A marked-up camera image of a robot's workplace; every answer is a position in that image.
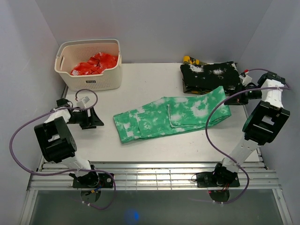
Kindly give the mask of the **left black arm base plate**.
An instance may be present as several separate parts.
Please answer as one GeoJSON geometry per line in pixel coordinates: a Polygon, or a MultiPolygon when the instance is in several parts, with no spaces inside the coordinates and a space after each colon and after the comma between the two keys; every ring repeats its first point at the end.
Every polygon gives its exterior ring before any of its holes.
{"type": "Polygon", "coordinates": [[[73,188],[113,188],[114,174],[89,172],[88,174],[76,177],[74,173],[69,174],[73,178],[73,188]]]}

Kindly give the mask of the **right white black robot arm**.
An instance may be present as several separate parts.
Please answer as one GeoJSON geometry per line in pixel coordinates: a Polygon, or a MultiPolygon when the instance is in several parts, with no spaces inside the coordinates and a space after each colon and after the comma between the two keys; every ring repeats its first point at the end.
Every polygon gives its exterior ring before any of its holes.
{"type": "Polygon", "coordinates": [[[239,166],[254,150],[271,143],[290,117],[290,112],[282,104],[284,78],[267,72],[256,86],[251,83],[246,71],[240,74],[240,78],[242,82],[236,87],[235,94],[224,104],[246,105],[250,99],[259,99],[260,102],[246,120],[242,128],[243,137],[237,146],[216,165],[211,180],[217,186],[229,186],[235,182],[239,166]]]}

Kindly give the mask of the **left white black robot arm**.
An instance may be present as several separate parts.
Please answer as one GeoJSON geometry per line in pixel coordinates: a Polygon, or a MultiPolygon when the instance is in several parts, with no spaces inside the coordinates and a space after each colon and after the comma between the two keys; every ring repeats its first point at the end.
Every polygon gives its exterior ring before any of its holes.
{"type": "Polygon", "coordinates": [[[99,175],[93,171],[90,161],[76,155],[77,145],[68,128],[68,124],[78,124],[82,130],[104,125],[94,108],[87,107],[89,100],[88,97],[77,100],[75,109],[70,109],[69,100],[57,100],[52,114],[44,123],[36,125],[34,131],[46,161],[62,163],[73,170],[69,174],[73,179],[93,188],[99,184],[99,175]]]}

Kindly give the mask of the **green white tie-dye trousers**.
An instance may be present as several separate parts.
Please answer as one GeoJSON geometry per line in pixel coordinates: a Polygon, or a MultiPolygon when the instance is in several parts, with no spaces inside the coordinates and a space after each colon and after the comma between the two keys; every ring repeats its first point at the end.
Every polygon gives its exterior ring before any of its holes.
{"type": "Polygon", "coordinates": [[[218,106],[225,98],[222,86],[199,96],[162,97],[116,114],[113,120],[122,143],[188,133],[212,127],[229,118],[229,106],[218,106]]]}

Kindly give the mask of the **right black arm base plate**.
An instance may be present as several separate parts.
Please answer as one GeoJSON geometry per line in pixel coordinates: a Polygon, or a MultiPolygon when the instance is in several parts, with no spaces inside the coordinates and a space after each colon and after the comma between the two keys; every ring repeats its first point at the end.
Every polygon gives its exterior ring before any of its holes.
{"type": "Polygon", "coordinates": [[[217,179],[213,172],[200,172],[196,174],[196,182],[198,188],[235,188],[240,186],[238,177],[231,183],[220,178],[217,179]]]}

